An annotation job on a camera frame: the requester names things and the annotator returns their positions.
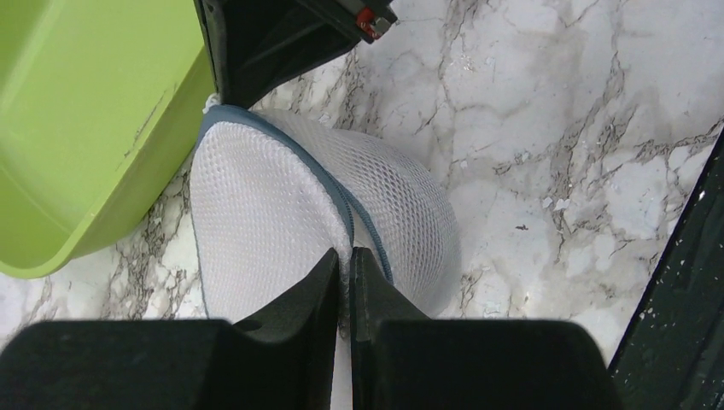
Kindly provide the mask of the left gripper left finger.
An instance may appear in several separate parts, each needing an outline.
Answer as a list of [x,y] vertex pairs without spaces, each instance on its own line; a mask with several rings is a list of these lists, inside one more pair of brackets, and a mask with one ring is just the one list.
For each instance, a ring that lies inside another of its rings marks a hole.
[[45,321],[1,354],[4,409],[326,409],[340,261],[236,323]]

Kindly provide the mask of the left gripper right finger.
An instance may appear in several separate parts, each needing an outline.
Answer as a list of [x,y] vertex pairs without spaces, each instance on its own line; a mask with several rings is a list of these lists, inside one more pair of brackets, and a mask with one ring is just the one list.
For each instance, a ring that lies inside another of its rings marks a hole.
[[431,319],[369,249],[350,277],[356,409],[619,409],[591,336],[572,322]]

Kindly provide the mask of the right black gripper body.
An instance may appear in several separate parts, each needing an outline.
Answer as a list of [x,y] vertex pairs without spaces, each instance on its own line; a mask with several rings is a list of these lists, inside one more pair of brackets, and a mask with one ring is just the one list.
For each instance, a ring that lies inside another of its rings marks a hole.
[[300,0],[301,6],[324,23],[348,38],[366,43],[379,40],[398,21],[391,3],[383,0]]

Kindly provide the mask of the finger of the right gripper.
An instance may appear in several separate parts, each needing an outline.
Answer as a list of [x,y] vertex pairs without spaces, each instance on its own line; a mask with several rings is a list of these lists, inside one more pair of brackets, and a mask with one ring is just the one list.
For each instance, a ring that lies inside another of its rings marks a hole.
[[337,1],[204,0],[195,6],[220,101],[241,108],[362,39]]

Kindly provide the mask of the white mesh laundry bag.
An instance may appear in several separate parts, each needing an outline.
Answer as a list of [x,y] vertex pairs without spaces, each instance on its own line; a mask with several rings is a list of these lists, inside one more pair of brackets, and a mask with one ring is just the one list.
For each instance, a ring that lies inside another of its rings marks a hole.
[[350,277],[369,249],[386,280],[436,319],[460,277],[458,222],[418,162],[378,138],[281,110],[203,116],[190,177],[207,314],[236,323],[340,261],[330,406],[353,406]]

